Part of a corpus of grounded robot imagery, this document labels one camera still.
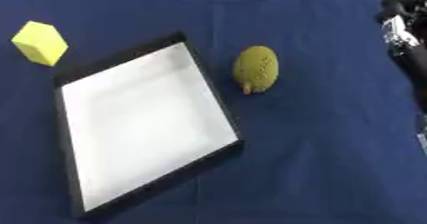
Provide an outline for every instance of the navy fabric surface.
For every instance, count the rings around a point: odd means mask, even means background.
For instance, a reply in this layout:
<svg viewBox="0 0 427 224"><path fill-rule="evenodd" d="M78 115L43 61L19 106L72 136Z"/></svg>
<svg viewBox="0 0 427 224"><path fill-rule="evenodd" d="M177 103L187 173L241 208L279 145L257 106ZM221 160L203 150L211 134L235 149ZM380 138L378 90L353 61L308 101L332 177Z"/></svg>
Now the navy fabric surface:
<svg viewBox="0 0 427 224"><path fill-rule="evenodd" d="M238 118L240 157L106 223L427 223L417 106L379 1L0 0L0 223L85 223L71 218L52 69L10 42L28 20L68 41L57 69L184 31ZM245 96L231 66L251 45L275 50L280 77Z"/></svg>

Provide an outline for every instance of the foam cube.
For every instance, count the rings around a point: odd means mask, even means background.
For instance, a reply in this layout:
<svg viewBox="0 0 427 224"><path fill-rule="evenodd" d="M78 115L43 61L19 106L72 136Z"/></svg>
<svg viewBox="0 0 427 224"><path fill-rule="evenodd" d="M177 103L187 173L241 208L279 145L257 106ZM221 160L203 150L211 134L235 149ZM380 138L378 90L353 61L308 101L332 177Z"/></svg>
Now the foam cube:
<svg viewBox="0 0 427 224"><path fill-rule="evenodd" d="M29 21L11 40L12 43L35 63L53 66L68 45L52 25Z"/></svg>

